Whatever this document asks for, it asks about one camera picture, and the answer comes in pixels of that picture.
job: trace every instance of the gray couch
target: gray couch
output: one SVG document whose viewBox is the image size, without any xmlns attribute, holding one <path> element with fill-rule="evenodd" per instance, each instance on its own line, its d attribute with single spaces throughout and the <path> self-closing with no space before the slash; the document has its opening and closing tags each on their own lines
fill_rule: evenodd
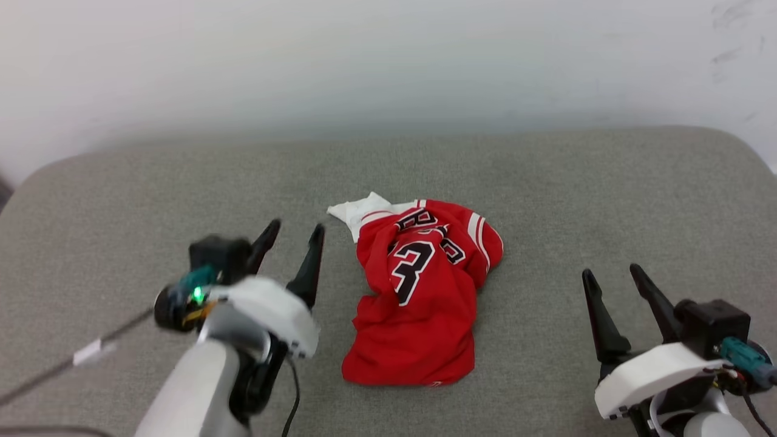
<svg viewBox="0 0 777 437">
<path fill-rule="evenodd" d="M 343 381 L 350 320 L 368 287 L 326 207 L 370 190 L 390 201 L 466 205 L 505 254 L 478 298 L 476 368 L 452 386 Z M 669 299 L 727 299 L 777 351 L 777 184 L 740 140 L 699 128 L 382 139 L 235 149 L 128 149 L 79 156 L 28 179 L 0 215 L 0 392 L 147 307 L 210 232 L 254 237 L 284 220 L 262 272 L 288 279 L 317 222 L 328 233 L 299 362 L 292 435 L 633 435 L 601 420 L 580 280 L 589 267 L 635 349 L 660 342 L 629 263 Z M 131 435 L 193 336 L 146 323 L 116 352 L 0 410 L 0 425 L 78 424 Z M 284 367 L 254 423 L 279 435 L 294 399 Z M 755 398 L 777 425 L 777 390 Z M 733 413 L 762 435 L 740 399 Z"/>
</svg>

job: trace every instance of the number 3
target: number 3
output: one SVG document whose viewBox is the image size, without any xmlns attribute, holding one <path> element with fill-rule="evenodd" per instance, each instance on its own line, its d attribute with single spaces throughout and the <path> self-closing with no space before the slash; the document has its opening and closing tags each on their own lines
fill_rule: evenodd
<svg viewBox="0 0 777 437">
<path fill-rule="evenodd" d="M 400 278 L 399 285 L 395 289 L 399 306 L 405 306 L 410 302 L 413 292 L 416 291 L 421 272 L 427 268 L 429 260 L 434 255 L 434 244 L 428 241 L 408 243 L 400 247 L 394 256 L 406 260 L 410 254 L 416 255 L 416 259 L 412 262 L 400 261 L 399 265 L 391 272 L 392 276 Z"/>
</svg>

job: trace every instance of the red jersey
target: red jersey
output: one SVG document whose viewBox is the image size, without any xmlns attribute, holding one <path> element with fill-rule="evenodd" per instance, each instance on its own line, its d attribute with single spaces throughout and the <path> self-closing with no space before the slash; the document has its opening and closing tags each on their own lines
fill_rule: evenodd
<svg viewBox="0 0 777 437">
<path fill-rule="evenodd" d="M 367 385 L 458 381 L 475 367 L 476 290 L 502 259 L 480 215 L 441 201 L 362 218 L 357 257 L 375 295 L 361 298 L 343 378 Z"/>
</svg>

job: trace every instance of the black cable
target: black cable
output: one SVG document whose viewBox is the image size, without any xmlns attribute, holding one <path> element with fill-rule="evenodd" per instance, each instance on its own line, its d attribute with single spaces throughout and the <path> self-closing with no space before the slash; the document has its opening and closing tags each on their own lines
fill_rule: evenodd
<svg viewBox="0 0 777 437">
<path fill-rule="evenodd" d="M 94 435 L 95 437 L 113 437 L 102 429 L 88 426 L 4 426 L 0 428 L 0 435 L 41 435 L 41 434 L 74 434 Z"/>
<path fill-rule="evenodd" d="M 136 326 L 138 326 L 140 323 L 148 319 L 150 316 L 154 314 L 154 309 L 146 309 L 143 312 L 139 313 L 137 316 L 133 317 L 117 329 L 111 331 L 108 333 L 108 335 L 100 338 L 100 341 L 103 344 L 107 344 L 111 341 L 115 341 L 117 338 L 121 337 L 122 335 L 126 334 L 129 330 L 132 330 Z M 12 403 L 14 400 L 19 399 L 20 397 L 24 396 L 25 394 L 29 393 L 31 390 L 35 390 L 37 387 L 41 386 L 46 381 L 53 379 L 56 376 L 61 375 L 66 370 L 73 367 L 73 357 L 67 358 L 65 360 L 62 360 L 57 365 L 52 367 L 51 369 L 48 369 L 47 371 L 34 376 L 33 378 L 25 381 L 15 389 L 9 391 L 8 393 L 3 394 L 0 396 L 0 408 L 5 407 L 6 405 Z"/>
<path fill-rule="evenodd" d="M 51 369 L 48 369 L 47 371 L 41 373 L 40 375 L 27 380 L 26 382 L 16 387 L 15 389 L 0 396 L 0 408 L 3 408 L 6 405 L 12 403 L 14 400 L 19 399 L 25 394 L 28 394 L 30 391 L 35 390 L 37 387 L 41 386 L 49 379 L 53 379 L 54 377 L 61 375 L 66 370 L 70 369 L 72 366 L 73 366 L 73 358 L 70 357 L 60 362 L 56 366 L 52 367 Z"/>
<path fill-rule="evenodd" d="M 143 323 L 146 319 L 154 314 L 154 309 L 146 309 L 139 313 L 137 316 L 128 320 L 126 323 L 119 326 L 117 329 L 108 333 L 100 338 L 101 344 L 108 344 L 117 340 L 122 335 L 126 334 L 130 330 Z M 57 365 L 48 369 L 45 372 L 40 373 L 37 376 L 25 381 L 15 389 L 0 396 L 0 408 L 3 408 L 14 400 L 19 399 L 32 390 L 35 390 L 39 386 L 43 385 L 47 381 L 65 373 L 70 368 L 74 367 L 73 357 L 62 360 Z M 31 425 L 31 426 L 2 426 L 0 427 L 0 435 L 41 435 L 41 434 L 75 434 L 75 435 L 94 435 L 96 437 L 113 437 L 110 433 L 97 428 L 90 428 L 86 426 L 68 426 L 68 425 Z"/>
<path fill-rule="evenodd" d="M 766 435 L 769 437 L 775 437 L 775 433 L 772 432 L 772 430 L 769 428 L 768 425 L 766 425 L 766 422 L 764 422 L 764 419 L 761 418 L 761 415 L 758 414 L 758 411 L 755 410 L 755 405 L 753 405 L 753 400 L 750 398 L 750 394 L 747 392 L 747 387 L 744 384 L 743 377 L 737 378 L 737 382 L 739 383 L 739 388 L 742 390 L 742 397 L 744 398 L 744 402 L 747 404 L 747 409 L 750 410 L 750 414 L 753 414 L 753 418 L 756 422 L 761 426 L 761 428 L 766 431 Z"/>
<path fill-rule="evenodd" d="M 291 360 L 291 356 L 286 357 L 286 362 L 289 363 L 291 366 L 291 373 L 294 374 L 294 387 L 297 389 L 297 398 L 294 399 L 294 406 L 291 408 L 291 413 L 289 413 L 289 418 L 286 419 L 286 426 L 284 426 L 284 433 L 281 434 L 282 437 L 286 437 L 289 434 L 289 428 L 291 428 L 291 421 L 294 420 L 294 414 L 297 413 L 297 407 L 299 407 L 299 378 L 297 377 L 297 367 L 294 365 L 294 362 Z"/>
</svg>

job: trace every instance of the white fabric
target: white fabric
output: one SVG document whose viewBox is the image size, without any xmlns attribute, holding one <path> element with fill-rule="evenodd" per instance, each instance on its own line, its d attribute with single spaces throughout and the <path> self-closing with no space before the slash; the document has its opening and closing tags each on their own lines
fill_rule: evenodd
<svg viewBox="0 0 777 437">
<path fill-rule="evenodd" d="M 417 201 L 392 204 L 372 191 L 369 196 L 363 199 L 330 206 L 326 212 L 342 220 L 350 229 L 354 243 L 357 243 L 361 226 L 388 215 L 405 212 L 416 205 L 418 205 Z"/>
<path fill-rule="evenodd" d="M 472 242 L 476 245 L 478 243 L 478 222 L 480 221 L 480 215 L 473 212 L 469 216 L 469 224 L 467 225 L 467 233 Z"/>
</svg>

